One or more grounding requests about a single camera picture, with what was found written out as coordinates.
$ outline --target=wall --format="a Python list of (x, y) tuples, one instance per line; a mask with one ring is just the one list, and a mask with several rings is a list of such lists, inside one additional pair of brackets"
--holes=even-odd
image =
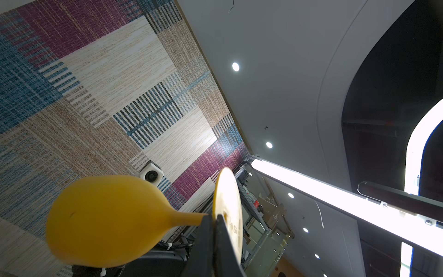
[(280, 272), (286, 274), (286, 277), (304, 277), (295, 267), (293, 267), (285, 258), (281, 258), (270, 277), (278, 277)]
[(45, 222), (79, 178), (153, 160), (189, 211), (247, 154), (173, 1), (37, 0), (0, 15), (0, 48), (0, 272), (70, 274)]

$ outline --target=purple carpet stripe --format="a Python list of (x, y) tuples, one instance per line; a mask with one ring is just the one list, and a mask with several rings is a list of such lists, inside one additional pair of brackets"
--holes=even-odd
[(16, 9), (37, 35), (62, 58), (128, 24), (132, 4), (108, 0), (37, 0)]
[(216, 143), (217, 142), (214, 142), (214, 144), (193, 162), (171, 185), (173, 191), (180, 194), (185, 200), (188, 200), (214, 172), (224, 167), (234, 169), (248, 154), (245, 144), (242, 142), (231, 155), (220, 162), (211, 149)]

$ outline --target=led light bar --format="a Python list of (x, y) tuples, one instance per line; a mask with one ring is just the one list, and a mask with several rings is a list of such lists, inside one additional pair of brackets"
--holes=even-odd
[(426, 225), (418, 216), (384, 207), (352, 192), (264, 160), (255, 159), (251, 166), (297, 191), (443, 256), (443, 229)]
[(401, 243), (400, 277), (411, 276), (412, 250), (413, 248), (409, 244)]
[(443, 99), (424, 115), (409, 138), (404, 174), (404, 191), (407, 193), (418, 195), (423, 150), (428, 138), (442, 119)]

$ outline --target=white camera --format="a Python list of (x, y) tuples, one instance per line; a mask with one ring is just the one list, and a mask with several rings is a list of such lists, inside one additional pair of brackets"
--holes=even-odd
[(153, 161), (148, 161), (140, 171), (139, 177), (146, 180), (158, 187), (164, 174), (160, 166), (156, 165)]

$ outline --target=yellow balloon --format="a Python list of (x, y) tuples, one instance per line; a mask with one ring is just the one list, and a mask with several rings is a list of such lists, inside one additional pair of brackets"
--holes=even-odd
[(90, 176), (56, 199), (46, 240), (66, 264), (114, 267), (147, 253), (172, 227), (200, 225), (204, 215), (176, 211), (158, 188), (140, 178)]

